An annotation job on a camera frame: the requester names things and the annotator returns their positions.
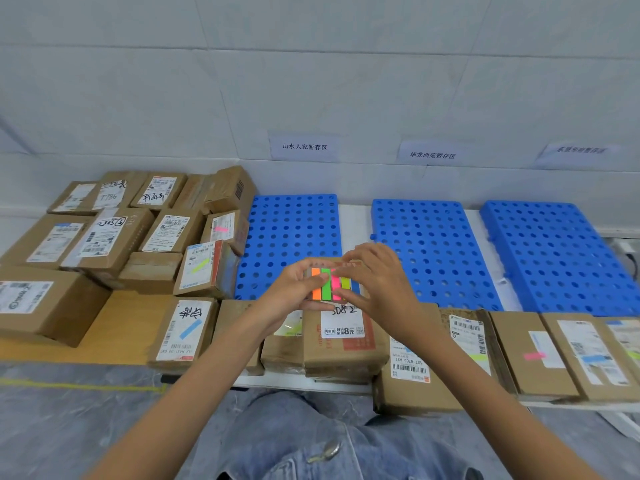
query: cable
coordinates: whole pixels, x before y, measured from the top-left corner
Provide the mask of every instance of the cable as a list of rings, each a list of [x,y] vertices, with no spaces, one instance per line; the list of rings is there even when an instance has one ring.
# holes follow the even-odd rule
[[[636,257],[633,254],[627,254],[627,257],[631,259],[631,262],[634,264],[634,281],[638,279],[638,262],[636,261]]]

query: white table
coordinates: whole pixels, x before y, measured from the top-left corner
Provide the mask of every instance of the white table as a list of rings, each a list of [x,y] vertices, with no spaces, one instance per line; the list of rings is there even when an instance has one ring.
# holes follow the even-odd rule
[[[342,234],[342,252],[354,249],[363,242],[371,242],[371,206],[370,205],[340,205],[340,232]],[[465,211],[471,229],[482,252],[484,262],[489,270],[493,285],[500,297],[505,311],[521,312],[522,306],[508,280],[504,279],[504,268],[495,248],[487,240],[487,231],[480,218],[478,210]],[[371,395],[370,385],[348,385],[315,382],[311,378],[295,374],[278,374],[265,372],[263,376],[240,376],[235,387],[271,387],[278,389],[293,389],[318,392],[334,392],[339,394]],[[566,408],[592,411],[616,411],[640,413],[640,403],[633,404],[550,404],[524,401],[523,405],[537,408]]]

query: white wall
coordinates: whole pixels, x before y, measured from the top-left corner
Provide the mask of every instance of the white wall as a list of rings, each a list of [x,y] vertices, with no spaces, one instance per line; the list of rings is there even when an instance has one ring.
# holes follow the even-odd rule
[[[108,169],[244,165],[262,193],[571,201],[640,228],[640,0],[0,0],[0,213]],[[270,160],[268,130],[342,135],[338,163]],[[463,167],[395,163],[403,137]],[[561,140],[606,171],[533,169]]]

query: wooden board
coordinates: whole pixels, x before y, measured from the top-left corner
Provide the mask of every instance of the wooden board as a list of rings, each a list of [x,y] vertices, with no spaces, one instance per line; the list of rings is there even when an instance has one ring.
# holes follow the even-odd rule
[[[0,360],[144,365],[170,299],[114,291],[77,348],[0,339]]]

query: yellow floor tape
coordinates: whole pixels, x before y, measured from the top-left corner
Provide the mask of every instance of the yellow floor tape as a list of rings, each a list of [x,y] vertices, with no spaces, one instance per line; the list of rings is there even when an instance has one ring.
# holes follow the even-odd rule
[[[0,378],[0,386],[80,389],[80,390],[117,391],[117,392],[157,392],[158,394],[163,394],[164,391],[166,391],[166,384],[162,384],[162,386],[160,387],[100,386],[100,385],[92,385],[92,384],[66,384],[62,382],[34,382],[28,379],[7,379],[7,378]]]

